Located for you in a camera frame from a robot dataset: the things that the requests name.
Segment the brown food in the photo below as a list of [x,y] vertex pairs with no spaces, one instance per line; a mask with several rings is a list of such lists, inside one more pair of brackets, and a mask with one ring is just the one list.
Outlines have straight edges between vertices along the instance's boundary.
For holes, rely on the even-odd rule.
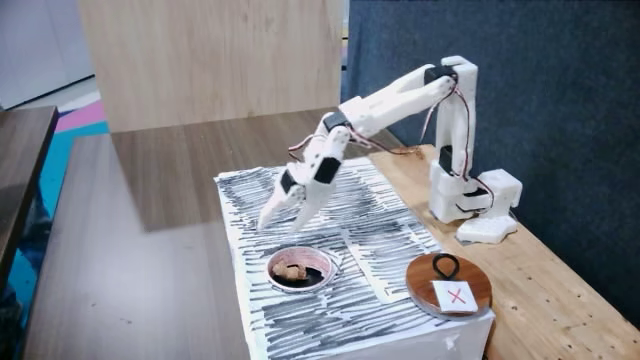
[[273,265],[273,273],[289,281],[299,281],[307,278],[307,271],[304,266],[287,266],[284,261]]

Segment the paper sheet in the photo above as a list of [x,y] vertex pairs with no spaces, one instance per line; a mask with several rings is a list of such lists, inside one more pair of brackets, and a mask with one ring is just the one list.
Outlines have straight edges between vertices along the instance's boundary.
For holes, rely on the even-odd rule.
[[[292,209],[258,233],[258,213],[277,172],[256,168],[216,178],[252,359],[316,359],[462,324],[429,316],[407,298],[405,262],[439,247],[368,159],[345,162],[329,204],[303,231],[288,232]],[[292,245],[329,253],[340,271],[314,293],[272,288],[266,262]]]

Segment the wooden coaster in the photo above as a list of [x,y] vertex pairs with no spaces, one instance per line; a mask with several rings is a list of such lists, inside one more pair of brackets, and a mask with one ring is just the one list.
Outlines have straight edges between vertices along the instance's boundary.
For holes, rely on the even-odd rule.
[[[463,317],[474,315],[475,313],[442,313],[438,303],[432,280],[443,279],[433,268],[433,259],[439,254],[421,255],[415,258],[407,267],[407,287],[413,301],[424,310],[434,315],[446,315],[452,317]],[[482,312],[491,305],[491,282],[479,267],[467,259],[459,256],[455,257],[460,266],[459,271],[452,281],[466,281],[469,283],[473,297],[478,304],[478,312]],[[445,275],[454,271],[455,263],[447,258],[438,261],[438,268]]]

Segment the wooden wall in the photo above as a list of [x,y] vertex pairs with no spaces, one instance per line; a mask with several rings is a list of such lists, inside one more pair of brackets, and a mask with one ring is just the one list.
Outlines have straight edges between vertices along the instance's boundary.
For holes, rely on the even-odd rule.
[[78,0],[112,132],[337,105],[342,0]]

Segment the wooden table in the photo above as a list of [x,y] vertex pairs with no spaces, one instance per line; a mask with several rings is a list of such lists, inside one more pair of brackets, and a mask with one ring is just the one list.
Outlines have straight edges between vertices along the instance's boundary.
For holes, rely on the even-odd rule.
[[[323,112],[77,141],[24,357],[247,359],[212,178],[282,165],[287,145]],[[445,246],[489,274],[498,315],[490,359],[638,358],[638,332],[526,229],[498,246],[462,248],[451,240],[454,227],[427,215],[424,159],[373,160]]]
[[6,285],[57,122],[55,107],[0,112],[0,290]]

